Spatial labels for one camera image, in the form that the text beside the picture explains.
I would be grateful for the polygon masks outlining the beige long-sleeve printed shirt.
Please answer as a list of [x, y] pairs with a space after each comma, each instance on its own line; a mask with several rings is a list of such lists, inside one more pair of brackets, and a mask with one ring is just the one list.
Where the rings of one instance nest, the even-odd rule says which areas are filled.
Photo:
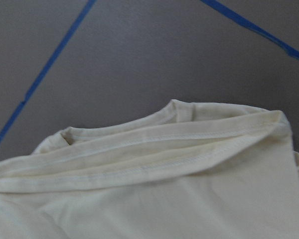
[[171, 100], [0, 162], [0, 239], [299, 239], [285, 114]]

